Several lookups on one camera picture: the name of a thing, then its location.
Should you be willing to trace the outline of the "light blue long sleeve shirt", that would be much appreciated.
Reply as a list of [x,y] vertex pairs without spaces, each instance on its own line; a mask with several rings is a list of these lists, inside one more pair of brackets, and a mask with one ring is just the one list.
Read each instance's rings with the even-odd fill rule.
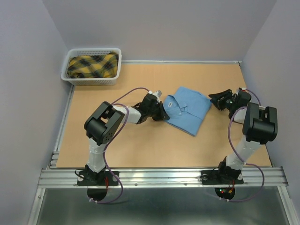
[[198,91],[179,87],[175,94],[166,96],[163,106],[169,116],[168,124],[196,136],[211,102]]

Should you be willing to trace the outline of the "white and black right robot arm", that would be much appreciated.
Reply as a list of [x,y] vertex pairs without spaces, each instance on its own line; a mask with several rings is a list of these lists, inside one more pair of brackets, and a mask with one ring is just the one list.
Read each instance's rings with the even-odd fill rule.
[[[207,181],[230,184],[241,179],[241,170],[248,159],[261,146],[275,140],[278,134],[278,115],[274,107],[261,106],[260,100],[253,103],[254,92],[239,88],[236,93],[231,89],[216,94],[209,94],[211,103],[218,109],[229,111],[228,141],[233,153],[227,155],[218,165],[217,170],[207,174]],[[231,125],[237,122],[243,125],[242,138],[234,147],[231,141]]]

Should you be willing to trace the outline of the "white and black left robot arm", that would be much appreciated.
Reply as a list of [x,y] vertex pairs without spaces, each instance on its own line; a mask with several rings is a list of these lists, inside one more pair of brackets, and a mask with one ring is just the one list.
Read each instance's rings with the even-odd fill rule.
[[148,91],[142,102],[134,106],[112,105],[104,101],[86,120],[84,129],[89,139],[89,159],[77,176],[79,186],[101,186],[107,181],[105,152],[108,144],[116,137],[119,126],[127,123],[141,124],[148,118],[154,121],[168,120],[161,91]]

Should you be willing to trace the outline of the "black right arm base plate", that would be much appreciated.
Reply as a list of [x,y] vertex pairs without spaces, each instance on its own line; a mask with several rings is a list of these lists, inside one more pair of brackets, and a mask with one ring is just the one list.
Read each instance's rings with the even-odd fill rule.
[[235,196],[235,186],[244,184],[242,178],[231,178],[223,176],[216,170],[202,170],[199,177],[200,182],[203,185],[213,185],[216,195],[221,199],[232,200]]

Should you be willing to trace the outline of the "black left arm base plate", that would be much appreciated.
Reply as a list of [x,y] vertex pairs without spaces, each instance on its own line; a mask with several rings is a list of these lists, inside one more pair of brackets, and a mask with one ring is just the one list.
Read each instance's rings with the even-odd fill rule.
[[77,185],[81,187],[101,186],[101,188],[88,188],[87,196],[94,201],[104,200],[108,193],[109,185],[118,186],[118,181],[114,181],[114,177],[109,171],[102,170],[100,173],[93,174],[86,170],[75,170],[77,176]]

